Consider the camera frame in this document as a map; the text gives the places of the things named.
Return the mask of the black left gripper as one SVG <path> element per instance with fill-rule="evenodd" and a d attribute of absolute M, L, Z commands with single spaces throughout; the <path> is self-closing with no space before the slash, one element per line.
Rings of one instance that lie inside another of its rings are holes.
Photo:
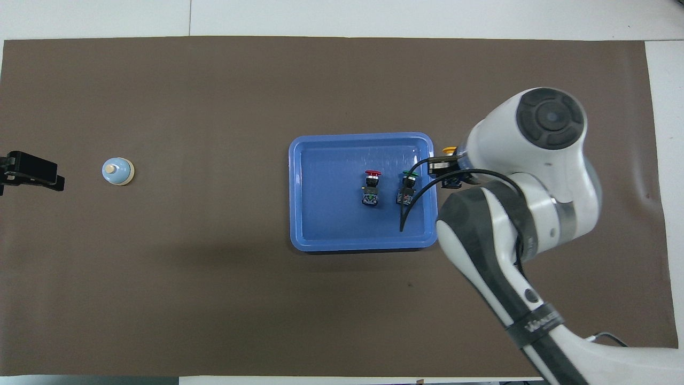
<path fill-rule="evenodd" d="M 1 195 L 5 186 L 42 186 L 64 191 L 65 178 L 58 175 L 58 164 L 22 151 L 1 157 Z"/>

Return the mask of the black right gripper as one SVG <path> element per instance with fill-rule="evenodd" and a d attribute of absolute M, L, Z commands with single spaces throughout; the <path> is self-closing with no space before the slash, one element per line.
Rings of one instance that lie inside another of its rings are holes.
<path fill-rule="evenodd" d="M 442 157 L 430 158 L 427 163 L 427 173 L 430 178 L 437 180 L 437 178 L 447 175 L 448 173 L 461 171 L 463 168 L 459 165 L 457 158 L 454 160 L 435 160 L 435 158 L 449 158 L 454 154 L 449 154 Z M 464 183 L 472 184 L 472 178 L 468 173 L 453 175 L 452 177 L 440 180 L 442 188 L 461 188 Z"/>

